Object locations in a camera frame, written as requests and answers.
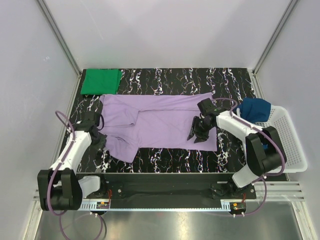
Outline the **purple t shirt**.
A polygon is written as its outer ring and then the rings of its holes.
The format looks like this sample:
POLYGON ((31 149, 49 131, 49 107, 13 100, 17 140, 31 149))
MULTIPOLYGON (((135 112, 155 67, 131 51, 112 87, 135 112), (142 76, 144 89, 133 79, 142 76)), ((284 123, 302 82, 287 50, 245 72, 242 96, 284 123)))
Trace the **purple t shirt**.
POLYGON ((212 94, 124 95, 103 94, 101 114, 106 135, 105 149, 120 161, 132 163, 140 148, 217 151, 217 130, 211 129, 205 142, 194 143, 187 137, 197 104, 212 94))

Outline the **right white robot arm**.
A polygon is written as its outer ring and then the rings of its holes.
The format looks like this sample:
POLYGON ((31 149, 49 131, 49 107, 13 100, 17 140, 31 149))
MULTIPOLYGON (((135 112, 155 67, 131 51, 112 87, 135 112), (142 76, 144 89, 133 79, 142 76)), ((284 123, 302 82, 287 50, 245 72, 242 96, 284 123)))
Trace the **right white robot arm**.
POLYGON ((228 195, 239 198, 245 187, 264 179, 267 175, 276 175, 271 171, 280 168, 278 174, 285 169, 285 151, 277 130, 272 127, 262 128, 237 116, 233 109, 225 110, 216 107, 210 98, 197 104, 200 116, 192 120, 187 140, 195 137, 194 143, 202 143, 209 139, 213 128, 223 129, 239 140, 245 147, 246 165, 234 173, 226 188, 228 195))

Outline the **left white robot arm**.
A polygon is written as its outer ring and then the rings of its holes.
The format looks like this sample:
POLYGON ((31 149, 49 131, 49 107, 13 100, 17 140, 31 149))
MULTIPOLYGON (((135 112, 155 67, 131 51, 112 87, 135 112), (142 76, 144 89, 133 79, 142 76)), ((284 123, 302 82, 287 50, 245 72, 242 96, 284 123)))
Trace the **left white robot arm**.
POLYGON ((55 115, 70 130, 66 145, 49 169, 40 170, 37 175, 39 202, 42 210, 55 216, 66 211, 76 211, 83 198, 93 194, 103 198, 108 186, 98 175, 77 179, 77 167, 89 147, 97 150, 106 144, 107 136, 100 133, 104 127, 103 116, 95 111, 84 113, 82 120, 72 124, 68 117, 57 110, 55 115))

